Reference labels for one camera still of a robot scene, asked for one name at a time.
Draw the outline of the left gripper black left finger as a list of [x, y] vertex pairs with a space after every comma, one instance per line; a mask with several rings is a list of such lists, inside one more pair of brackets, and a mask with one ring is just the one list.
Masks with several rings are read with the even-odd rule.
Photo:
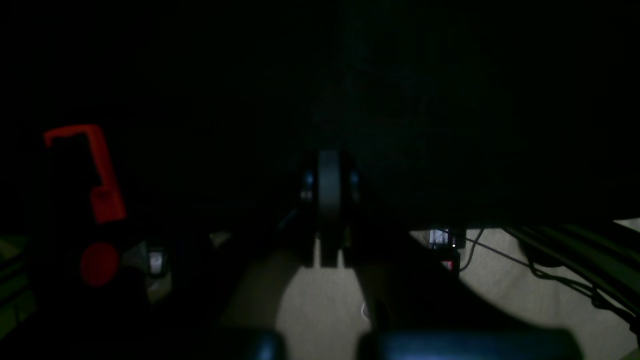
[[221, 315], [224, 327], [274, 330], [293, 360], [343, 358], [343, 155], [320, 151], [306, 169], [295, 206], [272, 232], [253, 240], [269, 248], [250, 262]]

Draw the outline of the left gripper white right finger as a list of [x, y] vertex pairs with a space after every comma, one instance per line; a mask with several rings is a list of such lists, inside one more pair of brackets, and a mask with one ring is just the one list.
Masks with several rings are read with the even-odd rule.
[[459, 255], [441, 256], [396, 224], [366, 217], [361, 176], [343, 169], [343, 256], [371, 321], [359, 360], [580, 360], [567, 330], [543, 328], [491, 305], [459, 278]]

